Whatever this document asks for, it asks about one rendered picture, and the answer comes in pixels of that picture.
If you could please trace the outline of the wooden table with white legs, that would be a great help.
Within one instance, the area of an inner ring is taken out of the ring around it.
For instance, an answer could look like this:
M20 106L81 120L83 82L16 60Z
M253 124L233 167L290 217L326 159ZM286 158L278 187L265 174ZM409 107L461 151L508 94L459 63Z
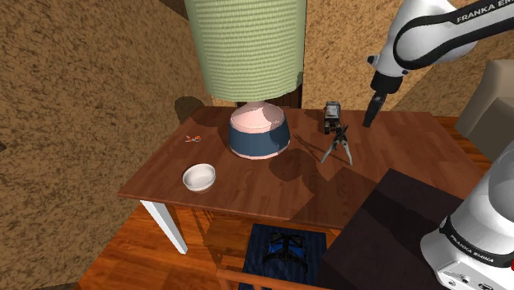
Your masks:
M348 126L351 166L342 148L320 163L332 142L323 132L321 110L286 110L291 141L285 151L264 160L238 157L229 148L231 114L230 107L199 107L128 180L119 195L340 229L336 222L324 219L313 198L327 184L341 183L347 174L379 182L393 169L445 189L458 180L477 183L483 174L428 112L385 111L365 128L360 110L345 110L342 120ZM186 135L199 135L201 141L187 143ZM195 192L185 187L182 176L199 163L213 166L216 180L205 191Z

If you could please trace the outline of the grey metal pliers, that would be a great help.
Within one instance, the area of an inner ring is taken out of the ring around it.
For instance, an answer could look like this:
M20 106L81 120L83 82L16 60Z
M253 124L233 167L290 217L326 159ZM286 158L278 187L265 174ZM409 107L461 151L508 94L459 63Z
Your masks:
M333 151L333 150L336 150L337 149L337 146L339 144L341 144L347 154L347 157L348 157L348 161L349 161L349 165L351 166L353 164L353 158L352 158L352 155L351 155L351 152L349 150L349 145L348 145L348 138L347 138L347 135L346 135L346 131L348 129L348 126L347 125L343 125L342 127L338 127L335 132L335 136L334 136L334 140L333 142L330 144L330 147L326 150L324 156L322 157L322 159L320 160L320 163L323 163L326 159L326 157Z

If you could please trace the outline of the green shade table lamp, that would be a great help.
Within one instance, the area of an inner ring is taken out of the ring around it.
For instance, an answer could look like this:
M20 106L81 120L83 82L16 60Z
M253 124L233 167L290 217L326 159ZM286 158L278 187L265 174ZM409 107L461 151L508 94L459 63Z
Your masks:
M208 94L240 102L228 143L239 157L277 156L290 143L272 99L303 78L306 0L184 0Z

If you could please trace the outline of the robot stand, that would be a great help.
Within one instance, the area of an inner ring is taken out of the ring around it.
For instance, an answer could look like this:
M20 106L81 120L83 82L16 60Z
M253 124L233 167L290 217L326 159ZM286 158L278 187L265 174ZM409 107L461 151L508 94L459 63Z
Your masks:
M320 260L318 286L332 290L446 290L420 250L475 180L431 186L390 169L379 182L347 174L313 198L342 231Z

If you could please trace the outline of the black and blue backpack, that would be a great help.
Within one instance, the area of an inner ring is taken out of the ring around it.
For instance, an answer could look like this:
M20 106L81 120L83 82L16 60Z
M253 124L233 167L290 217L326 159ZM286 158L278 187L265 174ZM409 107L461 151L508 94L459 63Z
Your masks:
M299 264L305 274L308 273L308 264L306 262L307 247L304 237L272 232L269 234L268 242L264 249L263 266L270 260L292 261Z

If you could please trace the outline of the white bowl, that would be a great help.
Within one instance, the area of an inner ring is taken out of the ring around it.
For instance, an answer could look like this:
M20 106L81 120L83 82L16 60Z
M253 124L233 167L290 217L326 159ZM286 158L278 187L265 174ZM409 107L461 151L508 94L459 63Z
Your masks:
M216 171L210 164L199 163L188 168L182 180L185 187L191 191L205 191L215 182Z

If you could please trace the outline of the wooden chair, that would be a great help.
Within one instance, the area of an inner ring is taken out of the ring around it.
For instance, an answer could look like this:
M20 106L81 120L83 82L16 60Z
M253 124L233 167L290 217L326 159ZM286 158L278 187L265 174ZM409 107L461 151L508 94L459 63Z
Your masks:
M216 276L222 290L235 290L231 285L232 282L250 284L254 287L254 290L264 290L264 288L270 288L271 290L331 290L275 278L239 273L228 269L217 269Z

